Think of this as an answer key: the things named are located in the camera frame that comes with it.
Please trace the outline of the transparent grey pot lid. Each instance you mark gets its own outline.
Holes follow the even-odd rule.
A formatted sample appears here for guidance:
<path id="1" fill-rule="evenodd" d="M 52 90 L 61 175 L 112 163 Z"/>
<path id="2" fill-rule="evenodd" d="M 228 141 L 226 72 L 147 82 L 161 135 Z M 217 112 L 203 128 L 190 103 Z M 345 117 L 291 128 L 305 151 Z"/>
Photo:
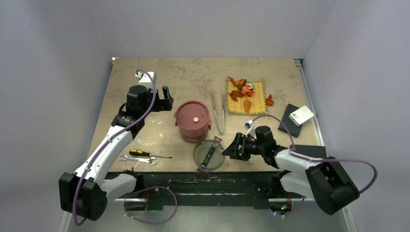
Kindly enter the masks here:
<path id="1" fill-rule="evenodd" d="M 214 139 L 205 139 L 199 142 L 193 150 L 193 160 L 197 171 L 201 173 L 218 170 L 225 161 L 223 156 L 224 147 L 222 139 L 215 136 Z"/>

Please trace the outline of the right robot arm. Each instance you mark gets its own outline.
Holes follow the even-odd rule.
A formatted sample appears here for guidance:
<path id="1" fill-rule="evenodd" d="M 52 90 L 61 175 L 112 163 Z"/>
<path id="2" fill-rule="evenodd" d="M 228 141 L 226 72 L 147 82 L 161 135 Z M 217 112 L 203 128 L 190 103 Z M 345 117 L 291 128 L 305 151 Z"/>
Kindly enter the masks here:
<path id="1" fill-rule="evenodd" d="M 293 147 L 278 145 L 268 126 L 257 127 L 255 135 L 238 132 L 222 155 L 242 161 L 260 155 L 267 165 L 280 169 L 281 172 L 272 178 L 267 197 L 296 193 L 314 199 L 328 215 L 360 197 L 357 186 L 335 158 L 314 160 L 296 154 Z"/>

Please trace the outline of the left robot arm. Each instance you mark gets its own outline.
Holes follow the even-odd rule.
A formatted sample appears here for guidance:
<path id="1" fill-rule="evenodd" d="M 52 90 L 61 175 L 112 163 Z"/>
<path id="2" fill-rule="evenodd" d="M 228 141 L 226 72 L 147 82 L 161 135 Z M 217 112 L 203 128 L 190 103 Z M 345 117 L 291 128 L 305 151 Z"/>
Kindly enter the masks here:
<path id="1" fill-rule="evenodd" d="M 145 191 L 143 175 L 130 170 L 105 180 L 108 171 L 120 153 L 137 136 L 145 125 L 145 117 L 151 112 L 171 111 L 174 99 L 167 86 L 162 87 L 164 98 L 156 89 L 135 85 L 129 88 L 126 102 L 119 108 L 104 140 L 91 156 L 73 173 L 63 173 L 59 179 L 61 209 L 96 221 L 107 205 L 129 194 L 140 197 Z"/>

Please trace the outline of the red round lid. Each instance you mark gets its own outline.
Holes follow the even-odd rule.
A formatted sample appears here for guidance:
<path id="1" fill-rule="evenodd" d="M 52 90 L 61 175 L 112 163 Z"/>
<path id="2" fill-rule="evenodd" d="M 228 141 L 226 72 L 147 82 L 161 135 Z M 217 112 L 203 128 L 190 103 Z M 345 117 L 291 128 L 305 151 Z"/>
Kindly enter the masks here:
<path id="1" fill-rule="evenodd" d="M 200 101 L 186 101 L 174 113 L 175 124 L 188 131 L 208 127 L 211 119 L 208 107 Z"/>

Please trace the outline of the red steel pot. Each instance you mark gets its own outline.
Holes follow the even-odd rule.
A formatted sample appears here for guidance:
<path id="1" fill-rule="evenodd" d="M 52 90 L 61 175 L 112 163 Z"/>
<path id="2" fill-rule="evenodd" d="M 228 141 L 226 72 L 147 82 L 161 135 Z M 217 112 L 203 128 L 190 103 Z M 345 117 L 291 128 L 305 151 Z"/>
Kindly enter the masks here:
<path id="1" fill-rule="evenodd" d="M 175 126 L 186 142 L 203 140 L 211 129 L 209 111 L 198 107 L 179 108 L 175 113 Z"/>

